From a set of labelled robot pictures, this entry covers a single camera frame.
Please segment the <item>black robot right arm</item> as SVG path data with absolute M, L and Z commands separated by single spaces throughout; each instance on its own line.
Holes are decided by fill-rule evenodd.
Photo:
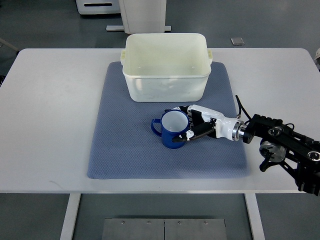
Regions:
M 295 181 L 300 192 L 320 195 L 320 142 L 294 131 L 294 124 L 284 124 L 258 114 L 249 116 L 238 96 L 239 113 L 248 121 L 235 132 L 237 139 L 249 144 L 254 137 L 261 138 L 259 152 L 264 160 L 259 169 L 265 172 L 281 166 Z

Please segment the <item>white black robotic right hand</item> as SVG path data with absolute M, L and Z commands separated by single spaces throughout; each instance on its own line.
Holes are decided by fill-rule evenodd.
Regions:
M 193 141 L 204 136 L 231 141 L 240 139 L 238 130 L 243 121 L 237 118 L 226 117 L 221 112 L 195 104 L 178 106 L 174 110 L 184 112 L 189 120 L 188 130 L 175 136 L 172 139 L 174 143 Z

